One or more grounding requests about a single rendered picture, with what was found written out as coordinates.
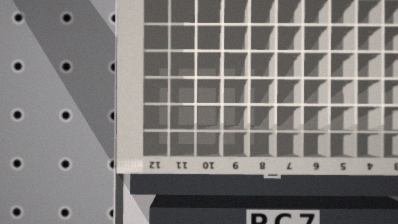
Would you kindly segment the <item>dark grey plate carrier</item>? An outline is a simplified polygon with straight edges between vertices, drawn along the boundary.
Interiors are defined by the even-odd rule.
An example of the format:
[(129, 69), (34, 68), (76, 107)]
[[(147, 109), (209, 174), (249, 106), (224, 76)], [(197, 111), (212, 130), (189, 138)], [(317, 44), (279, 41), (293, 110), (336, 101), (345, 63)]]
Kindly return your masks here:
[(398, 175), (130, 174), (149, 224), (398, 224)]

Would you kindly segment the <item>white deep-well block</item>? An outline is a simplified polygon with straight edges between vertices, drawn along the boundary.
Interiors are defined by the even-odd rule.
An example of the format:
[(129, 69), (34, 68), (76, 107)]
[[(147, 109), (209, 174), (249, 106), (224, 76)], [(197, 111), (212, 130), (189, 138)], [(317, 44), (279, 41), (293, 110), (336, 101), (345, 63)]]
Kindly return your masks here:
[(117, 0), (116, 173), (398, 175), (398, 0)]

